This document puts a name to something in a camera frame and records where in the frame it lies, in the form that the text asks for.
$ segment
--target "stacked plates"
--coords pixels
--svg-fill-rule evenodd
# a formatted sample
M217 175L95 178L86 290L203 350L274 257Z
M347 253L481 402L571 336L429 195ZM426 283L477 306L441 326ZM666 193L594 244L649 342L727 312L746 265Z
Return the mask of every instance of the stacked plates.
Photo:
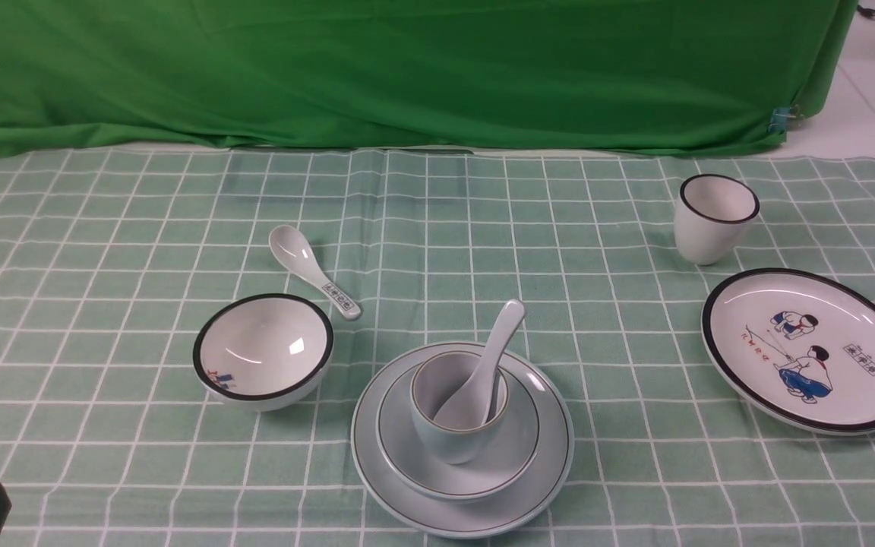
M702 333L722 377L810 432L875 432L875 305L799 270L748 270L712 291Z
M452 465L417 439L410 380L438 353L477 343L438 343L404 353L379 371L357 402L350 430L355 467L375 501L406 525L434 536L496 536L522 526L559 494L573 461L569 409L548 378L509 353L499 366L513 399L482 454Z

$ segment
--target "white spoon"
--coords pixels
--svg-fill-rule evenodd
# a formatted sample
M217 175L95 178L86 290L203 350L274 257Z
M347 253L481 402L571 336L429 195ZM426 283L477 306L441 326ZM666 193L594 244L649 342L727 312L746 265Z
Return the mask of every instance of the white spoon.
M508 340L525 319L525 305L517 300L504 303L488 342L472 376L444 401L434 414L434 422L452 429L473 429L494 418L491 409L495 391L498 391L498 363Z
M352 321L360 316L362 311L357 302L341 291L320 269L316 256L313 255L313 248L309 246L302 232L285 224L276 226L268 235L268 246L272 249L275 260L286 270L329 297L344 319Z

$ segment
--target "white cup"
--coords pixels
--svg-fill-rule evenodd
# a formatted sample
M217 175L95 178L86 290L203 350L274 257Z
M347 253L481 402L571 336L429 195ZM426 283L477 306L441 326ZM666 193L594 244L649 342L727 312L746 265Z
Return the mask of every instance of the white cup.
M674 206L674 241L684 259L714 264L742 242L761 204L746 184L722 175L695 175L681 184Z
M438 353L421 363L410 381L410 416L417 436L431 454L447 463L470 461L495 438L508 408L508 382L496 371L498 392L495 413L488 422L473 429L451 429L434 421L448 397L471 378L482 357L469 351Z

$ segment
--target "large plate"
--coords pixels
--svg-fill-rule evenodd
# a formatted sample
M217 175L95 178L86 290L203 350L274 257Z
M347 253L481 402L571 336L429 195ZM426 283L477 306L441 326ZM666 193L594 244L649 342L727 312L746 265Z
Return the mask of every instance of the large plate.
M810 432L875 432L875 305L799 270L748 270L701 315L712 361L765 413Z

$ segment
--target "cartoon boy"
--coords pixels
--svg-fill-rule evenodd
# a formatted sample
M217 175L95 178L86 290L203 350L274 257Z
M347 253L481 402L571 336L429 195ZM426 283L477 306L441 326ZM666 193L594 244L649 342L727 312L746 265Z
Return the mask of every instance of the cartoon boy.
M829 370L826 370L826 360L829 351L822 346L809 347L805 357L799 357L784 365L775 365L779 370L779 378L785 382L788 393L801 397L803 403L816 404L816 398L823 398L832 392L832 381L829 380Z
M796 314L794 311L778 312L771 322L775 325L775 330L789 340L811 333L819 325L819 319L816 319L815 315Z

